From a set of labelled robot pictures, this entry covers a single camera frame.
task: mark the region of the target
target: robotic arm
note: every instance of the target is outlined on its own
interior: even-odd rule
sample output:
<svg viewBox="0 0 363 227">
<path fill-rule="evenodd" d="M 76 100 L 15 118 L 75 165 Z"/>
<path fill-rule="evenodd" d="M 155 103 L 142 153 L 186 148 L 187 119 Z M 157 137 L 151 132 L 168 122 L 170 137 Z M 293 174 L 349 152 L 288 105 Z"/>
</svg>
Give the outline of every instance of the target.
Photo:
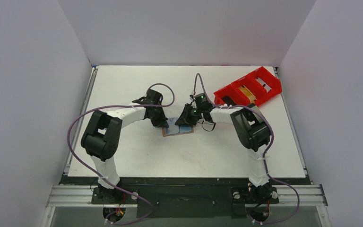
<svg viewBox="0 0 363 227">
<path fill-rule="evenodd" d="M 134 100 L 130 105 L 160 105 L 162 100 L 161 93 L 149 89 L 145 97 Z M 88 122 L 81 139 L 81 146 L 91 156 L 97 171 L 114 185 L 121 184 L 113 159 L 118 148 L 121 129 L 133 122 L 147 118 L 151 120 L 154 127 L 169 127 L 163 108 L 150 106 L 122 108 L 107 113 L 97 110 L 93 112 Z M 106 132 L 102 134 L 99 130 L 104 129 Z M 98 188 L 107 195 L 116 196 L 117 191 L 113 190 L 113 187 L 101 178 L 98 180 Z"/>
<path fill-rule="evenodd" d="M 161 93 L 149 89 L 145 97 L 134 100 L 131 105 L 160 105 L 163 100 Z M 192 103 L 186 104 L 177 120 L 176 125 L 196 125 L 199 119 L 207 122 L 225 122 L 233 124 L 242 145 L 249 150 L 250 166 L 249 180 L 255 186 L 262 186 L 269 180 L 265 173 L 259 147 L 269 143 L 270 132 L 266 124 L 253 112 L 245 108 L 215 108 L 204 94 L 194 97 L 196 107 Z M 248 107 L 256 109 L 255 104 Z M 116 172 L 115 154 L 123 127 L 144 119 L 150 119 L 154 127 L 169 127 L 162 107 L 133 107 L 121 108 L 107 113 L 95 111 L 87 125 L 81 139 L 81 146 L 86 149 L 100 172 L 109 182 L 121 186 L 121 179 Z M 98 180 L 98 189 L 107 196 L 119 197 L 119 192 L 112 186 Z"/>
<path fill-rule="evenodd" d="M 262 145 L 267 145 L 270 141 L 270 131 L 263 120 L 253 112 L 237 107 L 233 109 L 216 108 L 207 100 L 204 93 L 191 96 L 196 106 L 186 104 L 176 125 L 196 125 L 198 120 L 203 119 L 210 123 L 229 123 L 234 126 L 240 143 L 248 150 L 249 159 L 249 180 L 255 186 L 259 187 L 269 181 L 267 176 L 263 157 L 258 152 Z M 258 107 L 251 103 L 247 107 L 261 113 Z"/>
</svg>

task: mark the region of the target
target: gray wall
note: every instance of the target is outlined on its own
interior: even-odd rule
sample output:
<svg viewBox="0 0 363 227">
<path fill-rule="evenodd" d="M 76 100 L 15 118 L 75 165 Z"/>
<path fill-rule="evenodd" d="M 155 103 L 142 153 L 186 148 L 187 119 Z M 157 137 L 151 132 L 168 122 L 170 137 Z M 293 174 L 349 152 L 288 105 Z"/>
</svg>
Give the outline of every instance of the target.
<svg viewBox="0 0 363 227">
<path fill-rule="evenodd" d="M 0 0 L 0 226 L 38 226 L 91 67 L 56 0 Z"/>
<path fill-rule="evenodd" d="M 93 64 L 277 66 L 315 0 L 58 0 Z"/>
<path fill-rule="evenodd" d="M 363 1 L 318 0 L 279 71 L 333 226 L 363 226 Z"/>
</svg>

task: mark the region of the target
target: screw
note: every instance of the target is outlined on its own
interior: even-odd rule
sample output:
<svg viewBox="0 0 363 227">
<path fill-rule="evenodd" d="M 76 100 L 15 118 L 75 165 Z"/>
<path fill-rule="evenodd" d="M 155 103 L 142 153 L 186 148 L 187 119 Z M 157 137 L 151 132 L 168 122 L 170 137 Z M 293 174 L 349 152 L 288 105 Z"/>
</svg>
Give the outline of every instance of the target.
<svg viewBox="0 0 363 227">
<path fill-rule="evenodd" d="M 240 193 L 239 192 L 233 192 L 233 198 L 238 200 L 240 198 Z"/>
<path fill-rule="evenodd" d="M 274 198 L 274 199 L 277 198 L 277 192 L 272 192 L 272 198 Z"/>
<path fill-rule="evenodd" d="M 136 200 L 137 199 L 137 196 L 135 196 L 135 195 L 138 195 L 138 193 L 137 192 L 133 192 L 133 194 L 134 195 L 131 196 L 131 199 Z"/>
</svg>

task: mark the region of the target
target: white tabletop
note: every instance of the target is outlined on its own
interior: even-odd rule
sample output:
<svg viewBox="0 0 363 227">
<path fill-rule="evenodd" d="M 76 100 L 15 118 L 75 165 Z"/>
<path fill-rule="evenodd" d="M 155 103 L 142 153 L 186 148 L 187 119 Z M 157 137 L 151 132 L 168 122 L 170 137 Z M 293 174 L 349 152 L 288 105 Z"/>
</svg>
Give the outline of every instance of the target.
<svg viewBox="0 0 363 227">
<path fill-rule="evenodd" d="M 128 105 L 145 95 L 154 83 L 169 85 L 176 95 L 174 104 L 164 108 L 166 117 L 179 117 L 194 78 L 199 72 L 209 98 L 213 92 L 252 72 L 254 66 L 99 66 L 87 110 L 104 105 Z M 274 74 L 272 67 L 265 67 Z M 163 104 L 170 103 L 167 88 L 153 88 L 163 94 Z M 268 154 L 269 171 L 273 177 L 305 177 L 290 122 L 281 95 L 260 107 L 275 133 L 275 142 Z M 81 125 L 84 133 L 90 115 Z M 94 166 L 77 141 L 75 152 Z M 121 131 L 119 148 L 114 155 L 119 176 L 123 177 L 248 177 L 247 149 L 239 142 L 233 125 L 218 123 L 212 132 L 197 125 L 194 133 L 163 137 L 149 119 L 135 122 Z M 72 159 L 69 176 L 95 176 Z"/>
</svg>

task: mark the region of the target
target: black wire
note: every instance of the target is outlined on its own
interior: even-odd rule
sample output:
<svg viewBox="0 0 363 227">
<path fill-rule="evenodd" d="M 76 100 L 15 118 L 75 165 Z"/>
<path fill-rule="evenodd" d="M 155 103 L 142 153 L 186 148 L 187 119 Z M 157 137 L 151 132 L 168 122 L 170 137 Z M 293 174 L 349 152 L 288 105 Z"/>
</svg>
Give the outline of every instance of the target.
<svg viewBox="0 0 363 227">
<path fill-rule="evenodd" d="M 194 103 L 195 99 L 194 99 L 194 96 L 193 95 L 190 95 L 190 98 L 191 98 L 191 103 L 190 103 L 190 105 L 191 105 L 191 104 Z"/>
<path fill-rule="evenodd" d="M 236 214 L 234 212 L 234 209 L 233 209 L 233 199 L 232 199 L 232 202 L 231 202 L 231 211 L 232 211 L 232 214 L 235 215 L 236 217 L 245 217 L 247 215 L 250 215 L 256 208 L 258 208 L 260 205 L 264 204 L 265 202 L 267 202 L 270 198 L 272 198 L 272 196 L 269 196 L 268 198 L 264 199 L 261 203 L 258 203 L 255 207 L 253 208 L 249 208 L 249 212 L 246 212 L 245 214 Z"/>
<path fill-rule="evenodd" d="M 206 130 L 206 129 L 204 128 L 204 122 L 201 122 L 201 127 L 202 127 L 202 129 L 203 129 L 203 130 L 205 130 L 205 131 L 213 131 L 213 130 L 215 129 L 215 126 L 216 126 L 216 123 L 214 123 L 214 124 L 213 124 L 213 127 L 212 127 L 212 129 L 211 129 L 211 130 Z"/>
<path fill-rule="evenodd" d="M 210 124 L 210 123 L 204 123 L 204 121 L 203 122 L 197 122 L 198 124 L 207 124 L 207 125 L 214 125 L 214 124 Z"/>
<path fill-rule="evenodd" d="M 90 184 L 90 190 L 91 190 L 92 192 L 94 192 L 94 190 L 93 190 L 91 187 L 93 186 L 94 182 L 95 182 L 95 181 L 97 181 L 97 180 L 98 180 L 98 177 L 97 177 L 97 178 L 95 178 L 95 179 L 91 182 L 91 184 Z"/>
</svg>

